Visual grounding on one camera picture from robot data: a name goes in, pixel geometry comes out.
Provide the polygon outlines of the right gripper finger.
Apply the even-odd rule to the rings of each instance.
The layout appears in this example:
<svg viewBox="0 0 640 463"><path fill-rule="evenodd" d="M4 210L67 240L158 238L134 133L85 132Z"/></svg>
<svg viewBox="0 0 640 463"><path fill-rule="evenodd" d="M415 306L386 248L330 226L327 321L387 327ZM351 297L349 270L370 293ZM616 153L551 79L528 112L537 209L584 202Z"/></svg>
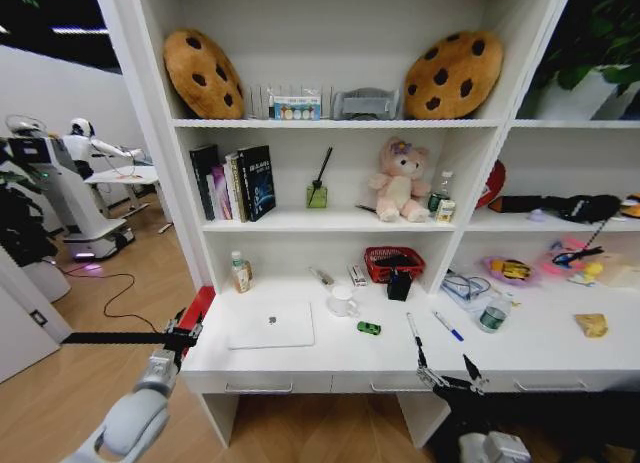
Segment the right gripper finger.
<svg viewBox="0 0 640 463"><path fill-rule="evenodd" d="M477 394L483 394L485 386L488 383L488 379L483 377L479 368L469 356L464 354L463 360L470 378L470 389Z"/></svg>
<svg viewBox="0 0 640 463"><path fill-rule="evenodd" d="M427 364L426 356L423 351L423 345L419 336L414 337L414 341L417 347L418 353L418 368L417 375L420 380L430 388L444 388L447 386L447 382L433 370L431 370Z"/></svg>

